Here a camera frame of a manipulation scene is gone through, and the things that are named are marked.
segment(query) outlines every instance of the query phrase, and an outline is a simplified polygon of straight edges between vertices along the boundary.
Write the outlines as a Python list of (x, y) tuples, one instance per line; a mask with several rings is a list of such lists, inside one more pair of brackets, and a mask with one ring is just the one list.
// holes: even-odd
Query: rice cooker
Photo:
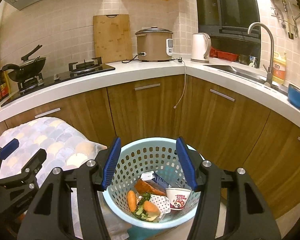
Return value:
[(135, 33), (138, 58), (144, 61), (164, 61), (172, 58), (172, 31), (151, 27)]

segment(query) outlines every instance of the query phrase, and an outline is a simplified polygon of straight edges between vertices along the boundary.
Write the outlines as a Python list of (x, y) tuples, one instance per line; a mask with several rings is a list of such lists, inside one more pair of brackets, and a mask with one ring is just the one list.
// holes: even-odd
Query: faucet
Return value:
[(248, 35), (251, 34), (251, 30), (255, 27), (255, 26), (261, 26), (263, 28), (265, 28), (265, 30), (268, 32), (269, 36), (270, 36), (270, 41), (271, 41), (271, 52), (270, 52), (270, 65), (268, 67), (268, 69), (266, 69), (267, 71), (267, 80), (266, 83), (269, 83), (269, 85), (272, 84), (272, 76), (273, 76), (273, 57), (274, 57), (274, 41), (273, 41), (273, 36), (271, 31), (269, 30), (269, 28), (264, 25), (263, 23), (259, 23), (259, 22), (255, 22), (255, 23), (251, 23), (249, 28), (248, 28)]

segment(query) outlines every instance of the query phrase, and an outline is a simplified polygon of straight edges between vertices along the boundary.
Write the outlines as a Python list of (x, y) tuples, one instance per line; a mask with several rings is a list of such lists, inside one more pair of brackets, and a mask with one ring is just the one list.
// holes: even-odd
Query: wooden cutting board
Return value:
[(102, 63), (132, 59), (128, 14), (93, 17), (94, 47)]

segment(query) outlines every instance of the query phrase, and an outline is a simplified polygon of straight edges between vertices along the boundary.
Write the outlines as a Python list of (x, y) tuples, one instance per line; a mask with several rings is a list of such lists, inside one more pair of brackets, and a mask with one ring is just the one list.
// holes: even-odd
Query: gas stove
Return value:
[(59, 84), (67, 80), (110, 70), (115, 70), (115, 68), (106, 64), (102, 64), (101, 57), (96, 57), (80, 62), (69, 63), (69, 71), (55, 74), (54, 76), (50, 76), (47, 78), (42, 78), (42, 74), (39, 73), (38, 76), (35, 76), (22, 83), (18, 83), (18, 93), (15, 93), (12, 97), (5, 101), (1, 105), (1, 107), (6, 106), (14, 100), (21, 98), (25, 95), (29, 95), (32, 92), (38, 91), (40, 89), (53, 86), (55, 84)]

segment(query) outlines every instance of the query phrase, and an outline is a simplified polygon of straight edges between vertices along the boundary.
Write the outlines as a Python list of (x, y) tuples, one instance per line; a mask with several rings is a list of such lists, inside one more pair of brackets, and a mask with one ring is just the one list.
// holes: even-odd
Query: yellow detergent bottle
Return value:
[(287, 65), (287, 58), (286, 53), (284, 53), (284, 57), (281, 57), (279, 52), (274, 52), (273, 58), (273, 77), (272, 80), (277, 82), (278, 84), (282, 85), (284, 79), (286, 78), (286, 65)]

